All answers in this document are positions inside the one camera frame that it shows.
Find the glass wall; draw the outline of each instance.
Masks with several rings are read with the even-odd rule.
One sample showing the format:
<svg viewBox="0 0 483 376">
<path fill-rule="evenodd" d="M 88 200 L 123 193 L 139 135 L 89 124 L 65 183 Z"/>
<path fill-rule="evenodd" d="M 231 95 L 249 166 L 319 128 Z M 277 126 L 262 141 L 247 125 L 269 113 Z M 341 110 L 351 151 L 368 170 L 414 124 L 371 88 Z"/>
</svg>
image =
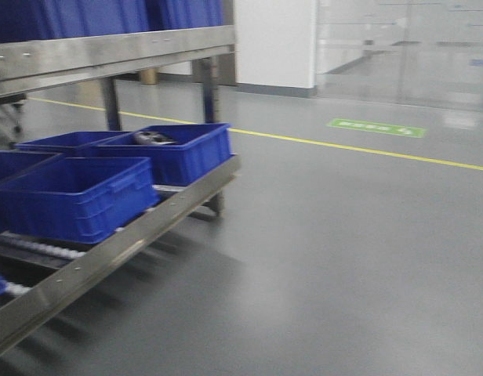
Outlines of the glass wall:
<svg viewBox="0 0 483 376">
<path fill-rule="evenodd" d="M 483 111 L 483 0 L 319 0 L 318 95 Z"/>
</svg>

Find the green floor sign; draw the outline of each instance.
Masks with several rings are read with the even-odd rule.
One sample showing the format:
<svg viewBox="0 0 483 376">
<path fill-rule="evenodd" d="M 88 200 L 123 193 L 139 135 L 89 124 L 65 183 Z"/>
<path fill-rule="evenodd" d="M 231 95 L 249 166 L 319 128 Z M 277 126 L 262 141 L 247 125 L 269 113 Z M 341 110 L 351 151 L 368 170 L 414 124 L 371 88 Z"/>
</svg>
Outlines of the green floor sign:
<svg viewBox="0 0 483 376">
<path fill-rule="evenodd" d="M 329 127 L 356 129 L 358 131 L 386 133 L 388 135 L 407 136 L 407 137 L 424 137 L 426 129 L 403 127 L 401 125 L 391 125 L 382 123 L 372 123 L 370 121 L 358 121 L 347 119 L 334 119 L 329 123 Z"/>
</svg>

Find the metal rack leg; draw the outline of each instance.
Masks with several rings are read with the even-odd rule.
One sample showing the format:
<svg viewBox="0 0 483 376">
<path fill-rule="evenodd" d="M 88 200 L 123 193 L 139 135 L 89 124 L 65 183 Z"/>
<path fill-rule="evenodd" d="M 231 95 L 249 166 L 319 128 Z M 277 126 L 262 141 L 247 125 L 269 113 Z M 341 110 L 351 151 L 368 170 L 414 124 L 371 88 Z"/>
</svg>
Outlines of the metal rack leg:
<svg viewBox="0 0 483 376">
<path fill-rule="evenodd" d="M 201 59 L 205 123 L 220 121 L 217 56 Z"/>
<path fill-rule="evenodd" d="M 220 122 L 219 58 L 212 56 L 200 61 L 202 62 L 202 95 L 205 123 L 218 123 Z M 210 201 L 204 203 L 204 206 L 216 213 L 216 216 L 221 216 L 224 210 L 223 192 L 221 191 L 212 197 Z"/>
<path fill-rule="evenodd" d="M 221 190 L 218 194 L 205 202 L 203 206 L 212 210 L 216 217 L 220 217 L 224 211 L 224 192 Z"/>
<path fill-rule="evenodd" d="M 107 127 L 110 131 L 121 131 L 122 122 L 119 117 L 118 94 L 112 77 L 100 79 L 103 101 L 106 106 Z"/>
</svg>

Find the plastic crate handle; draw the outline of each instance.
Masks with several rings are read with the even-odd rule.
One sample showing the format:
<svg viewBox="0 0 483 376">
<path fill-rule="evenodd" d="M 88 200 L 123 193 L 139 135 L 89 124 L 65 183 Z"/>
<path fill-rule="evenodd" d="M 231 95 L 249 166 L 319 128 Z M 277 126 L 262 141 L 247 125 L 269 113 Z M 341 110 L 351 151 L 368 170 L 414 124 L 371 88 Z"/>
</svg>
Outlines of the plastic crate handle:
<svg viewBox="0 0 483 376">
<path fill-rule="evenodd" d="M 117 193 L 135 183 L 136 177 L 134 175 L 130 175 L 118 180 L 117 182 L 111 183 L 109 187 L 113 193 Z"/>
</svg>

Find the wheeled cart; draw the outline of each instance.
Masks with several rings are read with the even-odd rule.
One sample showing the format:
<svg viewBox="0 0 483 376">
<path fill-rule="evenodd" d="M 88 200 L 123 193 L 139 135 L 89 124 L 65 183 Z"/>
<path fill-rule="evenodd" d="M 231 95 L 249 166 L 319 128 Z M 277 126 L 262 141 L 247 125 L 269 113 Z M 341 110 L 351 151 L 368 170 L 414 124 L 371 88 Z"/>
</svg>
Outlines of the wheeled cart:
<svg viewBox="0 0 483 376">
<path fill-rule="evenodd" d="M 0 45 L 0 98 L 100 79 L 108 128 L 121 130 L 116 75 L 201 60 L 205 122 L 218 122 L 216 57 L 231 53 L 233 44 L 232 26 L 4 44 Z M 196 208 L 204 205 L 220 215 L 222 189 L 234 178 L 239 166 L 239 157 L 235 155 L 189 186 L 157 187 L 163 201 L 105 241 L 82 253 L 73 251 L 75 254 L 69 254 L 73 257 L 65 257 L 62 249 L 52 245 L 45 246 L 50 255 L 31 257 L 27 248 L 47 240 L 15 238 L 15 245 L 19 246 L 0 244 L 0 257 L 50 269 L 38 284 L 29 290 L 14 290 L 16 298 L 0 306 L 0 355 Z M 20 247 L 21 241 L 27 246 Z"/>
</svg>

